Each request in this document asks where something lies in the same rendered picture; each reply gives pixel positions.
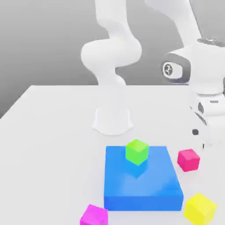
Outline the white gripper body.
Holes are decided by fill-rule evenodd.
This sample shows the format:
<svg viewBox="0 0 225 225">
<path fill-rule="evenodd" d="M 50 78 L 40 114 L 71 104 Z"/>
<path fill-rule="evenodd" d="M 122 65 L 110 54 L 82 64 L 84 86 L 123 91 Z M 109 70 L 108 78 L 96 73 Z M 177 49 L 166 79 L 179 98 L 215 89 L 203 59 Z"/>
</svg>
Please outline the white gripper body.
<svg viewBox="0 0 225 225">
<path fill-rule="evenodd" d="M 192 129 L 192 134 L 202 141 L 202 149 L 225 144 L 225 114 L 202 116 L 194 112 L 201 122 Z"/>
</svg>

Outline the small red cube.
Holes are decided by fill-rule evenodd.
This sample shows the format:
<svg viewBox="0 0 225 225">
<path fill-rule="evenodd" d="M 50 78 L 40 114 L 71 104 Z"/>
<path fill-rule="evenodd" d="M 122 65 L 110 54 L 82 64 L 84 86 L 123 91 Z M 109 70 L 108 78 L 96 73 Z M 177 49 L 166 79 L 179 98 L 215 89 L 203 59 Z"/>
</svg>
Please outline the small red cube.
<svg viewBox="0 0 225 225">
<path fill-rule="evenodd" d="M 177 163 L 184 172 L 195 171 L 199 167 L 200 157 L 193 149 L 180 150 Z"/>
</svg>

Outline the small yellow cube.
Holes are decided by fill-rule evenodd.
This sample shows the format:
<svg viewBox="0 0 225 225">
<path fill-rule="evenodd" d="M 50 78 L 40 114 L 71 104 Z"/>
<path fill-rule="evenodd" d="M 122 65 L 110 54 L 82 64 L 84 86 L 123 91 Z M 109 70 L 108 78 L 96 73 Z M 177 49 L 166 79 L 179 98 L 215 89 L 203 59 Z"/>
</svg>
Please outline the small yellow cube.
<svg viewBox="0 0 225 225">
<path fill-rule="evenodd" d="M 184 217 L 194 225 L 208 225 L 214 218 L 216 208 L 217 204 L 197 193 L 186 202 Z"/>
</svg>

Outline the small green cube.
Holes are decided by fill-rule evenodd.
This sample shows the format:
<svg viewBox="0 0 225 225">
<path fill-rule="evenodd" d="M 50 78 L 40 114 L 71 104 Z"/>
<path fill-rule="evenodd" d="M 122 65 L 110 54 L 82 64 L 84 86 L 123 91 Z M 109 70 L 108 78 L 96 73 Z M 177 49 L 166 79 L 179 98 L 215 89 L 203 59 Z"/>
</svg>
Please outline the small green cube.
<svg viewBox="0 0 225 225">
<path fill-rule="evenodd" d="M 135 139 L 126 145 L 126 159 L 139 166 L 148 159 L 149 145 L 145 142 Z"/>
</svg>

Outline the small blue cube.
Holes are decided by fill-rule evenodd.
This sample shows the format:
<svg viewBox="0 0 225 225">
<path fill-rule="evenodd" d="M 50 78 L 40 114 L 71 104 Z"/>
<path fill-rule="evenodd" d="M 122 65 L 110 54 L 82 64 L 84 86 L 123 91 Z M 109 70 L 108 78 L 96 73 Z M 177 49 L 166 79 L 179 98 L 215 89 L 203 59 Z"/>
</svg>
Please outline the small blue cube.
<svg viewBox="0 0 225 225">
<path fill-rule="evenodd" d="M 148 160 L 140 165 L 136 165 L 131 161 L 125 160 L 125 171 L 134 178 L 141 176 L 148 168 Z"/>
</svg>

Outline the small magenta cube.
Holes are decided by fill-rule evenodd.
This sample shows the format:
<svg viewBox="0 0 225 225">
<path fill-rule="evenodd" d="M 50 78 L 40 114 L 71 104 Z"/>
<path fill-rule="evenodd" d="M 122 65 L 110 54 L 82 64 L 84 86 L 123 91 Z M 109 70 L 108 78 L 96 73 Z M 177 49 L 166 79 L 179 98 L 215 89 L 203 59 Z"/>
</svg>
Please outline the small magenta cube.
<svg viewBox="0 0 225 225">
<path fill-rule="evenodd" d="M 108 210 L 89 204 L 80 219 L 80 225 L 108 225 Z"/>
</svg>

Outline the large blue box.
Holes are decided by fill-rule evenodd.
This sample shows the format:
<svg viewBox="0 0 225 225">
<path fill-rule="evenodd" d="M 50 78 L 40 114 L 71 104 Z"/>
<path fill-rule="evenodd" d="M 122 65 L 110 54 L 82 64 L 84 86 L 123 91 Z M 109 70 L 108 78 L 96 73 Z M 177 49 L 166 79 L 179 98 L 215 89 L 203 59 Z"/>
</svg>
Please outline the large blue box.
<svg viewBox="0 0 225 225">
<path fill-rule="evenodd" d="M 104 208 L 109 211 L 180 211 L 183 191 L 165 146 L 149 148 L 148 168 L 138 178 L 125 171 L 125 146 L 107 146 Z"/>
</svg>

